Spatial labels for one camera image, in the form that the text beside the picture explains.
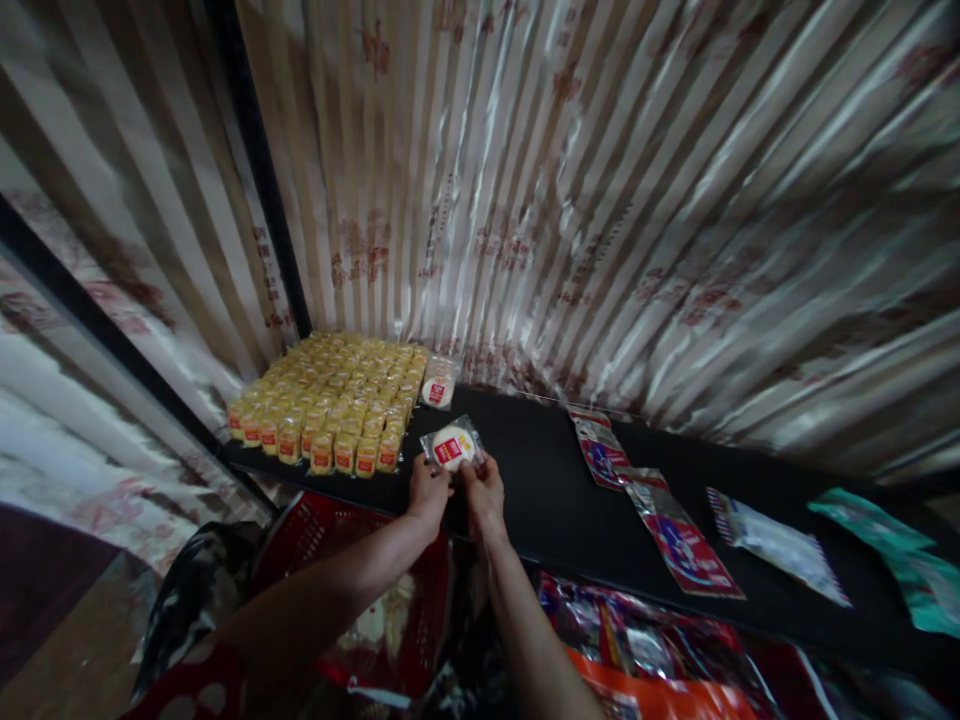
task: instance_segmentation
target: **red label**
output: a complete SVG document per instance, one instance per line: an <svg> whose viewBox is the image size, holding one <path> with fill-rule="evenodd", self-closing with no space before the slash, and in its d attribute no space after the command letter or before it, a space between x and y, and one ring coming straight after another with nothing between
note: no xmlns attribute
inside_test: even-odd
<svg viewBox="0 0 960 720"><path fill-rule="evenodd" d="M446 442L440 443L434 448L434 451L437 453L437 460L440 461L441 465L463 455L460 443L457 442L456 438L450 438Z"/></svg>
<svg viewBox="0 0 960 720"><path fill-rule="evenodd" d="M439 405L440 401L443 400L443 388L444 386L440 383L434 383L430 386L430 402L434 405Z"/></svg>

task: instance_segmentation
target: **black shelf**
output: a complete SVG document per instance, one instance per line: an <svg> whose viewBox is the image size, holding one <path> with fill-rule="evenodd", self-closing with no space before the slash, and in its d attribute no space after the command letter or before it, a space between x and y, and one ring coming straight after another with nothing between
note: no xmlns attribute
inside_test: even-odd
<svg viewBox="0 0 960 720"><path fill-rule="evenodd" d="M633 593L665 606L706 615L792 640L826 655L885 667L949 688L960 641L925 633L910 622L893 576L879 555L806 503L838 485L868 497L938 542L935 552L957 563L960 537L921 505L907 505L873 485L818 473L758 453L725 448L637 425L615 432L637 467L659 468L675 497L717 550L747 601L685 595L667 571L629 498L591 480L566 413L520 398L458 388L453 412L418 408L395 476L357 480L312 478L239 443L224 449L236 467L260 472L345 502L398 515L407 507L411 458L418 438L461 414L470 415L497 458L506 486L510 538L527 561ZM845 609L801 586L717 536L704 488L716 487L754 509L816 535L853 602ZM466 508L457 493L445 525L466 535Z"/></svg>

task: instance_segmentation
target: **black metal frame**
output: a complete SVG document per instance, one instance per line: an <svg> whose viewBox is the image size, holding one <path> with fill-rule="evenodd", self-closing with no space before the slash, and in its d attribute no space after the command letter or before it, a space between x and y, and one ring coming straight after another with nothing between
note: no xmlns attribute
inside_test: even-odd
<svg viewBox="0 0 960 720"><path fill-rule="evenodd" d="M84 287L37 237L5 198L0 196L0 256L62 313L88 340L110 358L127 377L159 403L170 419L182 427L216 462L240 483L254 500L276 517L277 506L246 473L220 461L220 442L190 407L130 342Z"/></svg>
<svg viewBox="0 0 960 720"><path fill-rule="evenodd" d="M277 182L267 131L260 114L260 102L250 72L247 48L243 42L240 18L234 0L204 0L210 27L220 51L220 61L230 87L243 146L253 170L253 180L257 186L257 195L270 230L273 249L276 252L280 275L287 291L290 313L301 338L305 338L313 329L310 311L300 283L300 271L297 269L297 256L290 239L290 228L283 209L280 185Z"/></svg>

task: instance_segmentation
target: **satin curtain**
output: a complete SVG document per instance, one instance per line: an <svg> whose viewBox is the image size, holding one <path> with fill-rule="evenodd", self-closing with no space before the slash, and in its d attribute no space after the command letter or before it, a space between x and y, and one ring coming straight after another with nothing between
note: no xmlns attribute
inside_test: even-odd
<svg viewBox="0 0 960 720"><path fill-rule="evenodd" d="M0 191L222 431L297 338L202 7L2 8ZM955 462L953 3L237 8L317 327L842 472ZM253 512L0 284L0 501L161 569Z"/></svg>
<svg viewBox="0 0 960 720"><path fill-rule="evenodd" d="M317 324L843 472L958 447L956 4L238 7Z"/></svg>
<svg viewBox="0 0 960 720"><path fill-rule="evenodd" d="M2 13L0 191L222 432L226 401L296 336L212 38L187 3ZM207 521L267 521L5 264L0 310L0 502L161 573Z"/></svg>

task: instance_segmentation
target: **red and white packet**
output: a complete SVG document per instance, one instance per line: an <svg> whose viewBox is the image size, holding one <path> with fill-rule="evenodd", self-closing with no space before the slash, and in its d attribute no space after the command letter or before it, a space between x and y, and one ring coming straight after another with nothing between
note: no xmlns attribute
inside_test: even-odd
<svg viewBox="0 0 960 720"><path fill-rule="evenodd" d="M703 533L670 493L659 470L629 468L619 475L681 590L689 595L747 599Z"/></svg>
<svg viewBox="0 0 960 720"><path fill-rule="evenodd" d="M577 440L593 481L602 488L623 492L618 473L630 467L623 448L613 434L613 425L603 413L591 410L567 410L577 430Z"/></svg>

